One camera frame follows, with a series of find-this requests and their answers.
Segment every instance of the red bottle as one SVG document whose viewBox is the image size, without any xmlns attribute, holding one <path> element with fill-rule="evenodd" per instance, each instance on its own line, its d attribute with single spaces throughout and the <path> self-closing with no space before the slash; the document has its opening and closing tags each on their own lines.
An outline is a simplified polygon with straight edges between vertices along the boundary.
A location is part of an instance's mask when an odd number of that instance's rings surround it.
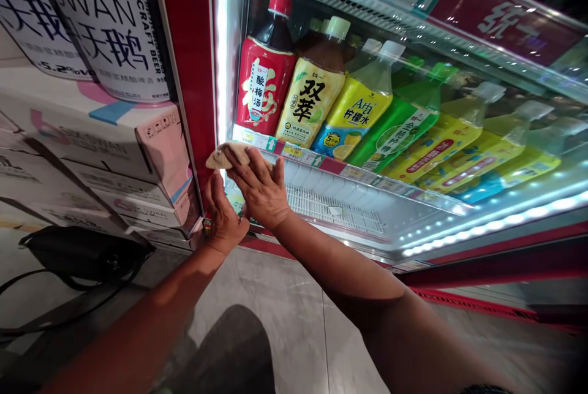
<svg viewBox="0 0 588 394">
<path fill-rule="evenodd" d="M 237 124 L 274 135 L 296 56 L 288 30 L 292 0 L 269 0 L 269 20 L 241 50 Z"/>
</svg>

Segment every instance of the refrigerator display case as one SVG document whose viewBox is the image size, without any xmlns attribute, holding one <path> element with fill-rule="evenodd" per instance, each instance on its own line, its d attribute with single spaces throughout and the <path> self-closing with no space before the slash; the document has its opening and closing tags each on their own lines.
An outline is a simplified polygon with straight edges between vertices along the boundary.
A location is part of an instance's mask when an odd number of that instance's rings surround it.
<svg viewBox="0 0 588 394">
<path fill-rule="evenodd" d="M 492 246 L 515 248 L 588 231 L 588 131 L 582 126 L 569 132 L 556 168 L 469 203 L 236 124 L 241 45 L 264 22 L 268 3 L 159 0 L 200 190 L 209 175 L 206 158 L 217 145 L 254 145 L 270 162 L 285 158 L 288 201 L 298 214 L 382 264 L 410 263 L 406 270 L 435 258 L 463 259 L 480 249 L 492 252 Z M 307 33 L 312 18 L 332 16 L 348 20 L 349 34 L 362 42 L 405 46 L 393 72 L 411 57 L 423 62 L 416 80 L 438 63 L 456 68 L 439 89 L 442 105 L 472 95 L 486 81 L 503 88 L 487 118 L 533 100 L 546 109 L 531 122 L 532 131 L 562 117 L 588 120 L 588 26 L 534 0 L 292 0 L 293 40 Z M 480 178 L 476 168 L 469 174 L 472 181 Z M 239 210 L 243 199 L 228 178 L 225 191 Z M 262 227 L 252 224 L 252 231 L 277 243 Z"/>
</svg>

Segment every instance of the green bottle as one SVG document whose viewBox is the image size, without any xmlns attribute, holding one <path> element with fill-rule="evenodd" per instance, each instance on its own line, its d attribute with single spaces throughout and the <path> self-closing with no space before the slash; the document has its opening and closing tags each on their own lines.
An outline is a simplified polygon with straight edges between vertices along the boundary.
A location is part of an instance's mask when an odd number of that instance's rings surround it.
<svg viewBox="0 0 588 394">
<path fill-rule="evenodd" d="M 424 59 L 417 56 L 409 57 L 406 63 L 392 74 L 392 86 L 398 89 L 418 81 L 422 77 L 421 67 L 423 64 Z"/>
<path fill-rule="evenodd" d="M 391 106 L 345 161 L 380 173 L 437 122 L 441 85 L 457 72 L 450 63 L 437 63 L 424 80 L 394 89 Z"/>
</svg>

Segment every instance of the red bottle cap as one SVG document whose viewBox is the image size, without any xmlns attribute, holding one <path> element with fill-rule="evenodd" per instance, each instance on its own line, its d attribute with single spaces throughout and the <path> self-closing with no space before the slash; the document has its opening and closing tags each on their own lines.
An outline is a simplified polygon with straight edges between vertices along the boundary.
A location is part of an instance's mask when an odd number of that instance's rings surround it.
<svg viewBox="0 0 588 394">
<path fill-rule="evenodd" d="M 292 0 L 269 0 L 268 9 L 284 14 L 286 17 L 290 17 Z"/>
</svg>

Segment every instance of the led light strip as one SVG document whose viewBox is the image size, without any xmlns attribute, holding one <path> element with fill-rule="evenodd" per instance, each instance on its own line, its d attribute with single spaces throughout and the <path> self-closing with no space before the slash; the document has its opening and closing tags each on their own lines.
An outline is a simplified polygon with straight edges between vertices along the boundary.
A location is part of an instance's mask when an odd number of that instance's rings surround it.
<svg viewBox="0 0 588 394">
<path fill-rule="evenodd" d="M 582 207 L 586 205 L 587 202 L 588 191 L 569 198 L 563 198 L 557 201 L 553 201 L 550 204 L 546 204 L 539 207 L 533 207 L 532 209 L 529 209 L 525 212 L 509 215 L 503 219 L 497 219 L 496 221 L 491 221 L 487 224 L 479 225 L 477 227 L 473 227 L 472 229 L 456 233 L 455 235 L 449 235 L 445 238 L 434 240 L 430 243 L 406 249 L 402 252 L 402 254 L 404 256 L 413 256 L 415 254 L 420 254 L 429 250 L 433 250 L 443 246 L 448 246 L 450 244 L 454 244 L 455 242 L 464 241 L 469 238 L 479 237 L 489 232 L 496 232 L 498 230 L 506 229 L 514 225 L 519 225 L 524 222 L 530 222 L 534 219 L 543 218 L 547 215 L 561 213 L 563 211 Z"/>
</svg>

